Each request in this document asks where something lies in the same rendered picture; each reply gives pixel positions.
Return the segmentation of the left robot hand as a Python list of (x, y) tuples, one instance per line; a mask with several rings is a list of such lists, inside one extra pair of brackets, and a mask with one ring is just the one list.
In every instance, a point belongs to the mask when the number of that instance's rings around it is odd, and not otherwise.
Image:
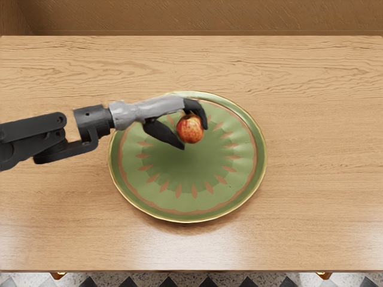
[(203, 129), (208, 129), (206, 113), (201, 104), (179, 94), (154, 97), (135, 103), (117, 101), (109, 104), (108, 108), (116, 130), (125, 130), (134, 122), (140, 122), (146, 134), (181, 150), (184, 149), (184, 144), (168, 126), (159, 122), (158, 118), (183, 110), (186, 114), (194, 113), (200, 117)]

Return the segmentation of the red yellow apple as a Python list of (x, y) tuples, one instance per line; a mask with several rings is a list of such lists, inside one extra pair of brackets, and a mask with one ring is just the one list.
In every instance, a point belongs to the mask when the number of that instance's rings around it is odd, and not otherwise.
[(202, 120), (194, 114), (181, 117), (176, 125), (176, 130), (179, 138), (188, 144), (198, 143), (204, 134)]

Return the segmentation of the green patterned plate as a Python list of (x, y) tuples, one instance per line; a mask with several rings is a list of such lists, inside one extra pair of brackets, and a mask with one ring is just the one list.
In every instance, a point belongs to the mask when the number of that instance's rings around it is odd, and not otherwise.
[(203, 106), (203, 138), (181, 150), (134, 123), (114, 132), (109, 170), (120, 194), (140, 211), (171, 222), (209, 221), (233, 212), (257, 191), (267, 166), (266, 142), (237, 103), (201, 91), (181, 95)]

